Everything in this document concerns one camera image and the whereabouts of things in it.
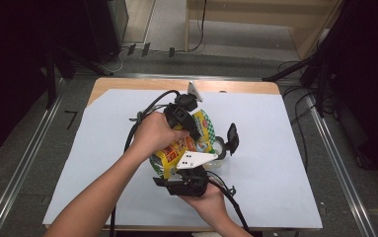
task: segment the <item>yellow snack package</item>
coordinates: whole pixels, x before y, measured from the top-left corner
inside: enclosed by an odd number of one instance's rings
[[[197,142],[195,142],[190,136],[178,139],[167,148],[152,154],[149,159],[155,172],[163,179],[169,179],[177,172],[177,164],[187,150],[215,153],[212,145],[216,137],[213,124],[208,115],[205,111],[200,110],[194,113],[192,117],[194,118],[197,129],[201,135]]]

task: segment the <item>gray floor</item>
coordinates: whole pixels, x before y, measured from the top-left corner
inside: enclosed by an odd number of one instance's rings
[[[233,77],[234,80],[259,80],[261,77],[276,73],[278,65],[286,60],[286,55],[288,56],[288,53],[285,54],[280,51],[272,52],[275,55],[280,54],[280,59],[278,60],[271,59],[271,56],[256,58],[235,55],[229,57],[225,55],[209,55],[207,53],[204,55],[182,53],[170,58],[164,52],[150,52],[147,56],[141,57],[140,53],[141,51],[135,51],[130,56],[123,53],[121,55],[122,69],[115,73],[114,76],[140,73],[205,75]],[[118,58],[106,65],[110,69],[119,68],[119,66],[120,60]],[[2,226],[0,236],[41,236],[44,233],[45,228],[41,225],[42,219],[64,162],[68,157],[92,87],[95,80],[99,78],[98,75],[80,65],[77,65],[77,70],[75,78],[69,81],[67,85],[59,109]],[[280,80],[278,82],[280,91],[284,91],[287,85],[298,84],[297,78],[299,75],[300,73],[298,72],[290,75],[289,79]],[[292,119],[294,118],[295,103],[304,93],[303,91],[296,91],[289,94],[285,99],[286,109]],[[0,149],[0,197],[38,127],[38,123],[44,113],[45,103],[46,97],[43,95],[36,101],[29,113],[17,125]],[[306,107],[307,105],[302,103],[299,110],[304,111]],[[72,116],[65,111],[78,112],[78,117],[69,129],[67,127],[71,122]],[[366,171],[359,168],[340,124],[331,116],[327,116],[327,122],[342,160],[370,213],[369,217],[378,233],[378,170]],[[301,232],[299,236],[360,236],[312,116],[307,115],[302,118],[301,124],[308,145],[308,176],[317,205],[321,210],[324,228],[315,232]],[[297,126],[293,125],[292,128],[298,147],[301,153],[304,154]],[[294,234],[292,231],[265,232],[265,236],[294,236]]]
[[[157,0],[146,42],[151,48],[184,49],[186,1]],[[190,21],[189,48],[200,40],[201,22]],[[205,22],[203,45],[205,55],[238,56],[270,60],[298,60],[296,48],[287,28],[221,22]]]

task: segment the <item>white paper sheet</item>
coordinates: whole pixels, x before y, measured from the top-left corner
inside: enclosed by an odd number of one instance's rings
[[[82,118],[43,224],[51,224],[64,206],[122,154],[138,111],[163,91],[108,90]],[[237,125],[240,145],[212,170],[229,186],[250,227],[320,229],[321,218],[306,177],[281,96],[201,93],[198,108],[209,115],[216,135]],[[160,104],[174,101],[167,96]],[[144,162],[117,204],[116,225],[207,226],[178,197],[152,181],[156,173]],[[241,224],[229,201],[227,209]]]

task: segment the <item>black wire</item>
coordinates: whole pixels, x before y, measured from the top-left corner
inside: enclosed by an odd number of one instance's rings
[[[151,112],[149,112],[146,116],[148,117],[149,115],[151,115],[153,112],[156,112],[158,111],[159,109],[162,109],[164,107],[167,107],[168,105],[160,105],[160,106],[157,106],[154,110],[152,110]]]
[[[109,235],[111,237],[114,237],[114,235],[115,235],[114,226],[115,226],[115,206],[112,210],[112,216],[111,216],[111,227],[110,227],[110,232],[109,232]]]
[[[309,112],[311,112],[311,111],[312,111],[312,108],[314,108],[314,107],[315,107],[315,105],[309,107],[308,109],[306,109],[306,111],[304,111],[302,114],[300,114],[299,117],[293,119],[293,120],[290,122],[290,125],[293,125],[293,124],[296,123],[300,118],[305,117],[306,115],[308,115]]]
[[[171,94],[171,93],[175,93],[177,96],[180,95],[180,92],[176,91],[176,90],[170,90],[170,91],[164,92],[161,96],[159,96],[157,99],[155,99],[155,101],[153,101],[151,103],[151,105],[149,105],[148,108],[146,108],[145,111],[143,111],[143,113],[142,113],[142,119],[146,118],[146,114],[149,113],[149,111],[155,106],[155,104],[157,104],[161,99],[163,99],[165,96],[167,96],[168,94]]]
[[[281,72],[278,72],[277,74],[275,75],[272,75],[272,76],[269,76],[269,77],[264,77],[262,78],[263,81],[266,81],[266,82],[276,82],[277,80],[301,69],[302,67],[305,67],[305,66],[309,66],[309,64],[313,61],[313,56],[310,56],[308,58],[305,58],[303,59],[302,61],[299,61],[295,64],[293,64],[292,66],[282,70]]]
[[[201,45],[201,43],[203,42],[203,36],[204,36],[204,16],[206,14],[206,4],[207,4],[207,0],[204,0],[204,6],[203,6],[203,16],[201,17],[201,37],[200,37],[200,42],[198,43],[198,45],[192,49],[189,49],[188,52],[194,52],[198,49],[198,47]]]
[[[294,62],[294,63],[298,63],[298,62],[300,62],[300,61],[293,61],[293,60],[291,60],[291,61],[284,61],[284,62],[278,64],[278,66],[277,66],[277,73],[280,73],[280,68],[281,68],[282,65],[287,64],[287,63],[292,63],[292,62]],[[302,69],[303,69],[303,67],[299,69],[301,75],[303,75],[303,71],[302,71]]]
[[[297,108],[298,108],[298,105],[299,103],[304,99],[306,98],[307,96],[311,95],[311,94],[314,94],[315,92],[310,92],[310,93],[307,93],[305,95],[303,95],[295,104],[294,106],[294,114],[295,114],[295,119],[296,119],[296,123],[297,123],[297,127],[299,129],[299,133],[300,133],[300,136],[302,137],[302,144],[303,144],[303,150],[304,150],[304,158],[305,158],[305,161],[304,161],[304,167],[305,167],[305,172],[306,174],[308,174],[308,164],[309,164],[309,157],[308,157],[308,146],[306,144],[306,140],[305,140],[305,135],[303,133],[303,130],[302,130],[302,125],[300,124],[300,117],[297,115]]]
[[[284,99],[284,97],[286,97],[289,93],[291,92],[294,92],[294,91],[297,91],[299,89],[303,89],[303,87],[301,86],[292,86],[292,87],[289,87],[287,88],[284,92],[283,92],[283,95],[281,96],[282,99]]]
[[[111,56],[109,57],[109,59],[108,59],[105,63],[103,63],[103,64],[101,64],[101,65],[106,65],[107,63],[111,62],[112,59],[113,59],[115,56],[117,56],[119,53],[121,53],[121,52],[123,52],[123,51],[126,51],[126,50],[128,50],[128,49],[129,49],[128,46],[123,46],[123,47],[122,47],[122,50],[121,50],[120,52],[112,53]]]
[[[222,183],[222,185],[225,187],[225,190],[226,190],[227,192],[230,193],[229,188],[226,186],[226,184],[225,184],[225,182],[222,180],[222,178],[220,178],[218,175],[216,175],[215,173],[213,173],[213,172],[211,172],[211,171],[206,171],[206,173],[209,173],[209,174],[213,175],[214,178],[217,178],[217,179]]]
[[[240,206],[237,204],[237,202],[234,200],[234,198],[219,184],[216,184],[215,182],[208,180],[209,184],[212,184],[213,186],[219,188],[220,192],[231,201],[232,205],[234,206],[235,211],[238,214],[238,217],[240,218],[242,225],[244,226],[244,229],[250,233],[250,228],[248,227],[247,221],[244,218],[244,215],[241,212]]]

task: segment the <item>black object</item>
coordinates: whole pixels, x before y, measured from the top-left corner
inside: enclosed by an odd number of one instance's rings
[[[181,125],[183,129],[189,131],[190,136],[194,141],[197,141],[201,135],[197,130],[194,118],[189,112],[197,108],[197,101],[194,95],[182,94],[177,96],[174,103],[170,103],[165,109],[164,114],[167,118],[170,128],[176,125]]]
[[[225,146],[229,148],[229,151],[232,155],[237,150],[239,144],[240,137],[238,135],[237,126],[232,122],[228,130],[228,142],[225,144]]]
[[[128,22],[124,0],[42,0],[39,5],[61,47],[98,63],[120,52]]]
[[[142,56],[148,55],[150,46],[151,46],[150,42],[145,43],[145,45],[143,46],[143,50],[142,50]]]
[[[18,4],[0,1],[0,146],[48,87],[44,48]]]
[[[219,154],[217,160],[223,160],[226,157],[226,152],[229,150],[230,154],[234,154],[240,144],[240,137],[238,135],[237,126],[231,123],[227,133],[228,142],[225,143],[222,137],[216,136],[215,143],[219,143],[222,147],[222,152]]]
[[[213,186],[215,186],[215,187],[217,187],[222,192],[222,194],[225,197],[227,197],[229,201],[231,201],[232,205],[234,206],[235,211],[238,214],[238,217],[240,218],[240,220],[242,222],[242,225],[244,226],[244,229],[247,232],[250,233],[250,228],[248,227],[247,221],[245,220],[244,215],[242,214],[240,206],[234,200],[233,195],[231,195],[231,193],[227,189],[225,189],[224,187],[222,187],[221,185],[217,184],[216,182],[214,182],[212,180],[208,180],[208,183],[211,184],[211,185],[213,185]]]
[[[300,78],[300,83],[303,87],[309,88],[315,81],[318,82],[316,109],[319,115],[323,117],[326,85],[333,74],[334,63],[336,62],[334,58],[337,56],[341,44],[347,40],[347,32],[350,27],[347,23],[350,22],[359,2],[357,0],[344,1],[336,22],[326,38],[320,43],[318,49],[311,56],[273,76],[263,78],[263,81],[275,82],[294,71],[308,66]]]
[[[177,174],[182,176],[181,181],[160,178],[153,178],[153,180],[157,186],[167,188],[172,196],[201,197],[206,192],[208,177],[202,166],[179,170]]]
[[[134,43],[133,45],[129,47],[129,50],[127,51],[127,55],[131,55],[135,51],[135,48],[136,48],[136,43]]]
[[[169,57],[173,57],[176,54],[176,49],[174,47],[170,47],[170,53],[168,54]]]
[[[338,119],[363,168],[378,168],[378,2],[355,8],[337,50],[331,86]]]

